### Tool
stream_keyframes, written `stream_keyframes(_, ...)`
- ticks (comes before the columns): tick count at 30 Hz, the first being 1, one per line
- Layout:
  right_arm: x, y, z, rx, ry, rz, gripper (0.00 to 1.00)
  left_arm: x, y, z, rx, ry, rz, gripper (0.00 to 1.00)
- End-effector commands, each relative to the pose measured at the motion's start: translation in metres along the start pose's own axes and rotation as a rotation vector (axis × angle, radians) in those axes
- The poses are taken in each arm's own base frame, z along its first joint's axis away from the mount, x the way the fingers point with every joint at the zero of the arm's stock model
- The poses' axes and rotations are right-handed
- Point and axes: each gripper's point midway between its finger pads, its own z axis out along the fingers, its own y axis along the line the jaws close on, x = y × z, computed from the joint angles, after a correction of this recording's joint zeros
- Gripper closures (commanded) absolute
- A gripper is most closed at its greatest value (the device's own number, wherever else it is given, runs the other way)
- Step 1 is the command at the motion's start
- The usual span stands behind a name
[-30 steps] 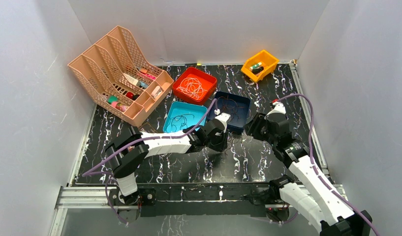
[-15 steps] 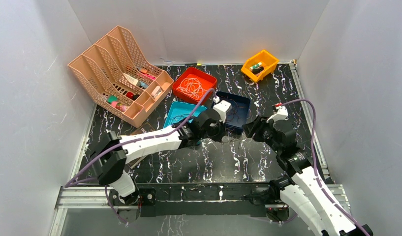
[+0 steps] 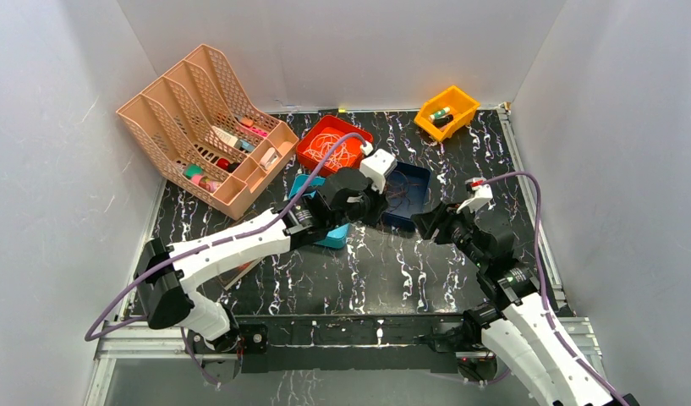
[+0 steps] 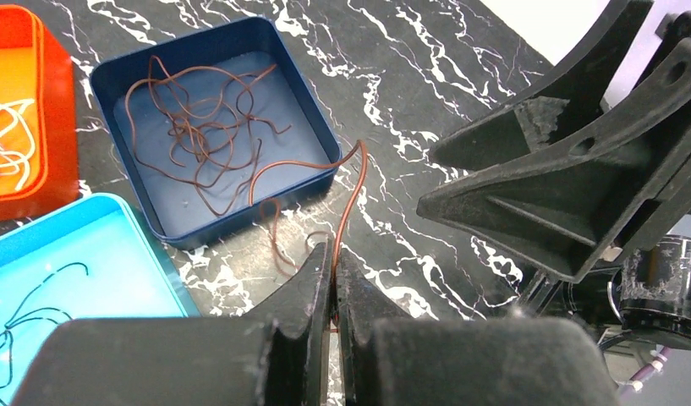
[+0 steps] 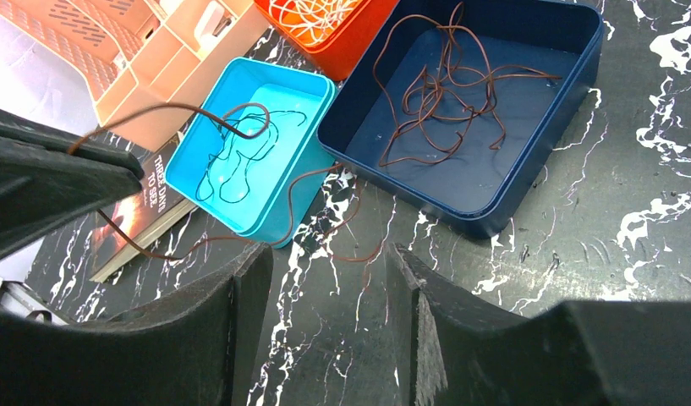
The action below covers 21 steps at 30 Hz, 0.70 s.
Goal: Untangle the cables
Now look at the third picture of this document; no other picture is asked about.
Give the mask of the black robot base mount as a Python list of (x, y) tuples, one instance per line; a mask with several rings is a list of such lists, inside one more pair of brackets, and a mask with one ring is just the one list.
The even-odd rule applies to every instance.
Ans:
[(459, 314), (286, 315), (239, 317), (229, 344), (187, 332), (206, 372), (234, 363), (236, 374), (285, 370), (425, 370), (484, 386), (506, 377)]

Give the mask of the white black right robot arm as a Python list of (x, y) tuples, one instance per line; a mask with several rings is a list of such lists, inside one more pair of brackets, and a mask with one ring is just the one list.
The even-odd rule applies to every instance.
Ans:
[(463, 340), (501, 359), (540, 405), (635, 405), (584, 357), (542, 304), (543, 290), (513, 253), (514, 233), (501, 221), (478, 224), (468, 210), (441, 203), (411, 217), (422, 239), (451, 244), (478, 268), (487, 301), (463, 315)]

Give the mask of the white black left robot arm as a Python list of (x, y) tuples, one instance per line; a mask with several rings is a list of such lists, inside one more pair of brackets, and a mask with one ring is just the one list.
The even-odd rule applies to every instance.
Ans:
[(136, 278), (148, 327), (183, 327), (219, 352), (232, 350), (239, 341), (232, 311), (201, 294), (199, 286), (246, 263), (319, 242), (344, 224), (377, 221), (387, 208), (388, 174), (346, 167), (235, 227), (171, 247), (150, 241), (147, 268)]

